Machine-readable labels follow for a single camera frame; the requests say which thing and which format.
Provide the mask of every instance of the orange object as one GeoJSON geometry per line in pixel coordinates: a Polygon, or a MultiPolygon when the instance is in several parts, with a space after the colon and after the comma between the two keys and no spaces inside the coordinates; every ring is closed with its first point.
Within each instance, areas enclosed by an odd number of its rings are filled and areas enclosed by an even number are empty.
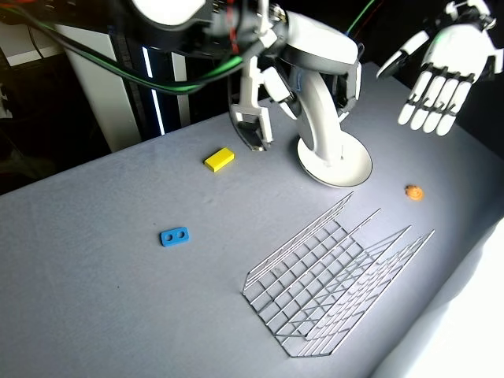
{"type": "Polygon", "coordinates": [[[406,187],[406,195],[414,201],[421,201],[424,199],[424,191],[417,185],[408,185],[406,187]]]}

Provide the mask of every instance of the light strip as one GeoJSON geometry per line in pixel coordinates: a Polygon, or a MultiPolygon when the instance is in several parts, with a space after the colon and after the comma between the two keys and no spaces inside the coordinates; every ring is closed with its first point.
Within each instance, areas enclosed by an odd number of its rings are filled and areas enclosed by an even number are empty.
{"type": "MultiPolygon", "coordinates": [[[[143,59],[145,60],[145,66],[147,68],[147,75],[152,79],[152,68],[150,67],[149,51],[145,47],[142,47],[143,59]]],[[[154,108],[156,109],[157,122],[159,123],[159,131],[161,135],[165,134],[165,126],[163,125],[163,119],[161,117],[161,111],[159,110],[158,93],[152,89],[152,99],[154,101],[154,108]]]]}

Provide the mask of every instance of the gray tabletop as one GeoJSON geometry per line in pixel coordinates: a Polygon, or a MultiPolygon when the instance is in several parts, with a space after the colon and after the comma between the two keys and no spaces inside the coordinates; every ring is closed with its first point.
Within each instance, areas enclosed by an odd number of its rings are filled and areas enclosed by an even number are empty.
{"type": "Polygon", "coordinates": [[[460,128],[398,126],[408,90],[375,73],[365,66],[344,125],[373,172],[340,222],[382,208],[362,244],[409,224],[405,243],[436,233],[335,355],[289,358],[240,294],[251,268],[349,192],[302,171],[295,127],[273,106],[268,152],[248,151],[222,115],[0,197],[0,375],[367,376],[502,215],[504,184],[503,162],[460,128]],[[222,146],[236,158],[213,174],[202,161],[222,146]],[[191,241],[162,247],[159,232],[180,226],[191,241]]]}

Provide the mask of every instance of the yellow sponge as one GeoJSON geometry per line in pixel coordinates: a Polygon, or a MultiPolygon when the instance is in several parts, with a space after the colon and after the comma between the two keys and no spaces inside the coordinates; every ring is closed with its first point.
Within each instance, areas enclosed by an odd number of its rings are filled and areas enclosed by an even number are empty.
{"type": "Polygon", "coordinates": [[[219,150],[208,159],[206,159],[205,165],[214,172],[217,172],[234,158],[235,154],[233,153],[233,151],[229,150],[227,147],[224,147],[222,150],[219,150]]]}

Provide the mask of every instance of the metal wire rack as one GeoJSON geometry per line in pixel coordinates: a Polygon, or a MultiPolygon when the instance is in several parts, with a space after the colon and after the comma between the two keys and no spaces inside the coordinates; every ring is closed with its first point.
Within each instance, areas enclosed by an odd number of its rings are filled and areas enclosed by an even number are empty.
{"type": "Polygon", "coordinates": [[[306,226],[246,276],[243,295],[292,357],[335,352],[434,231],[393,254],[404,228],[363,248],[335,221],[352,193],[306,226]]]}

